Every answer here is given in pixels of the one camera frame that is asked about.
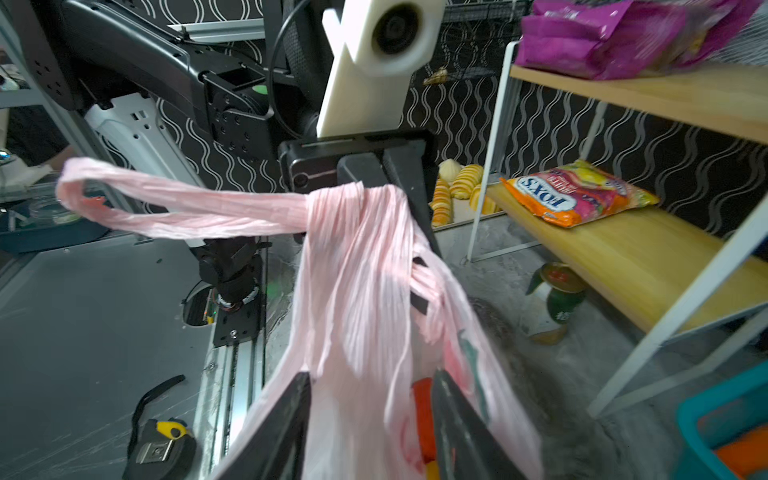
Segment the white wooden two-tier shelf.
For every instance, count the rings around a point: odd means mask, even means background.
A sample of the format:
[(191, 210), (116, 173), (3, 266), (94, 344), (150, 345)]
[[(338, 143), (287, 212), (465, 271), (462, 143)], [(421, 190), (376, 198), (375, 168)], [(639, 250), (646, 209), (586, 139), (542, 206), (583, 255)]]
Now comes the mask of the white wooden two-tier shelf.
[[(661, 210), (652, 194), (579, 159), (542, 173), (503, 178), (520, 87), (538, 85), (596, 101), (594, 121), (615, 105), (733, 136), (767, 140), (767, 70), (708, 63), (672, 76), (590, 81), (521, 66), (522, 48), (506, 46), (480, 192), (524, 228), (533, 245), (563, 260), (643, 332), (589, 405), (600, 417), (714, 371), (767, 327), (767, 265), (754, 257), (767, 237), (760, 202), (727, 240)], [(741, 326), (699, 364), (645, 387), (628, 383), (667, 343), (731, 320)]]

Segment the yellow black tape measure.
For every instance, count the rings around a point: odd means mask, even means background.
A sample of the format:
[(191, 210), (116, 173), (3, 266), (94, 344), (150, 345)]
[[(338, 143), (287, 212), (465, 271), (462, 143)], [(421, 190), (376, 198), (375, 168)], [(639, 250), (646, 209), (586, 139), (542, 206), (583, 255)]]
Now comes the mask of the yellow black tape measure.
[(151, 402), (185, 380), (184, 375), (165, 380), (138, 401), (131, 417), (123, 479), (176, 480), (185, 479), (191, 472), (197, 442), (187, 424), (177, 418), (142, 421), (144, 411)]

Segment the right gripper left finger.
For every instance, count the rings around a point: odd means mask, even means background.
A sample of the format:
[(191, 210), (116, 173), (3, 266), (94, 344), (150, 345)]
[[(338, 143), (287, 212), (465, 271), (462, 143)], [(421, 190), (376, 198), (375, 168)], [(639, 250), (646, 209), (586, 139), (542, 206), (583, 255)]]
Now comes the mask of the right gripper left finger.
[(214, 479), (300, 479), (310, 426), (312, 378), (277, 375), (262, 389)]

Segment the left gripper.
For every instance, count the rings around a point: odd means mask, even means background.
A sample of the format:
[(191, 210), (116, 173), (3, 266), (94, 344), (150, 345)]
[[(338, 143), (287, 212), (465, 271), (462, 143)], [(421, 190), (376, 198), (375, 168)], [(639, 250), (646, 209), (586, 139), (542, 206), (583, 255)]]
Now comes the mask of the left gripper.
[(277, 158), (283, 178), (295, 193), (355, 182), (368, 188), (386, 184), (399, 187), (430, 248), (440, 252), (428, 206), (438, 176), (436, 140), (429, 130), (285, 141), (277, 149)]

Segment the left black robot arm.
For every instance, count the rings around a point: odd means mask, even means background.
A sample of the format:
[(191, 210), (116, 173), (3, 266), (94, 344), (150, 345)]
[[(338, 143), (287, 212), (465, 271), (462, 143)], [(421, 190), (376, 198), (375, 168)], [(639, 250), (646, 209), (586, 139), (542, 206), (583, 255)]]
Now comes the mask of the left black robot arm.
[(222, 147), (278, 160), (289, 187), (335, 185), (349, 156), (379, 159), (402, 190), (425, 163), (397, 147), (430, 146), (425, 130), (397, 133), (412, 74), (431, 59), (441, 1), (286, 1), (273, 62), (244, 61), (142, 16), (130, 1), (14, 1), (28, 66), (70, 111), (150, 93), (183, 111)]

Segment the green glass bottle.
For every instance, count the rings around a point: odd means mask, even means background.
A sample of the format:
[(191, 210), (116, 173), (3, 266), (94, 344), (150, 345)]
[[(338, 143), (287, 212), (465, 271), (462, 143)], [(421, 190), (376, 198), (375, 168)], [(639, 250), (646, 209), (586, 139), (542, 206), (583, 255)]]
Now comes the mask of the green glass bottle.
[(534, 342), (559, 343), (568, 331), (570, 318), (584, 302), (587, 288), (587, 283), (567, 264), (543, 264), (529, 282), (519, 328)]

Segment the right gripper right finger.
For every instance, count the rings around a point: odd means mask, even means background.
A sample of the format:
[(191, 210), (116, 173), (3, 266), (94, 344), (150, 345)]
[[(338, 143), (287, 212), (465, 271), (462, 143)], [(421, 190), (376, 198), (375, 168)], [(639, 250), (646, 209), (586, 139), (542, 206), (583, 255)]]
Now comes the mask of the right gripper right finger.
[(441, 479), (525, 479), (445, 370), (433, 376), (431, 403)]

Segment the purple snack bag left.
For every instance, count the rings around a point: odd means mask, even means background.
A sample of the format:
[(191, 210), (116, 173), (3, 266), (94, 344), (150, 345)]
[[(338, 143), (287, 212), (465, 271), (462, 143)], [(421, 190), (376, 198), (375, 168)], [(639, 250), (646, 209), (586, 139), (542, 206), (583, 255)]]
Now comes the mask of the purple snack bag left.
[(726, 47), (760, 1), (535, 1), (515, 64), (587, 80), (690, 69)]

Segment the pink plastic bag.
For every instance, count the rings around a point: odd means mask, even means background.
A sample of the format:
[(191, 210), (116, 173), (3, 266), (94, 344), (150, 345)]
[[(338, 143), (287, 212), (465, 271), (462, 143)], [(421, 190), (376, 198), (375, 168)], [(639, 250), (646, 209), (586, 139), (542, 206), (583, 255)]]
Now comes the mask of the pink plastic bag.
[(312, 381), (307, 479), (419, 479), (413, 383), (445, 369), (520, 472), (544, 475), (540, 437), (462, 286), (394, 185), (309, 194), (213, 191), (90, 158), (66, 162), (67, 209), (152, 238), (305, 237), (287, 349), (213, 470), (221, 479), (291, 380)]

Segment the red Fox's candy bag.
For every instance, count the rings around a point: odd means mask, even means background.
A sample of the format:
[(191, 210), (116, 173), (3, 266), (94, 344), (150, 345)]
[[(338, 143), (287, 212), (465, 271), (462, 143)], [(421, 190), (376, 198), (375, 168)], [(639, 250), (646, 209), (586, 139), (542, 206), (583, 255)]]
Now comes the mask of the red Fox's candy bag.
[(531, 214), (565, 229), (660, 202), (584, 160), (500, 183)]

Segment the beige bread tray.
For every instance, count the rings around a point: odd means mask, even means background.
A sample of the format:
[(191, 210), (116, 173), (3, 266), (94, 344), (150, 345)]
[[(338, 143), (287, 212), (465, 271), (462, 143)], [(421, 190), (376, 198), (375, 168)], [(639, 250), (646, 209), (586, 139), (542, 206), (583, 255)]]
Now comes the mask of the beige bread tray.
[(429, 203), (433, 229), (470, 221), (476, 213), (488, 216), (501, 211), (489, 197), (479, 208), (483, 175), (484, 168), (478, 164), (461, 165), (448, 159), (438, 165), (438, 179)]

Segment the teal plastic basket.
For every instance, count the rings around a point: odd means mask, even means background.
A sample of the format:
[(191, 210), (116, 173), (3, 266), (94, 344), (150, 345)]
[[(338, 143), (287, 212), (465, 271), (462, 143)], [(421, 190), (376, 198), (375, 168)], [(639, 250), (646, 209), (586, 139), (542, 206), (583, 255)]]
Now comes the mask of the teal plastic basket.
[(767, 364), (753, 367), (689, 398), (679, 407), (677, 423), (683, 450), (673, 479), (738, 479), (718, 452), (739, 447), (754, 453), (760, 467), (751, 474), (767, 477), (767, 448), (747, 437), (767, 425)]

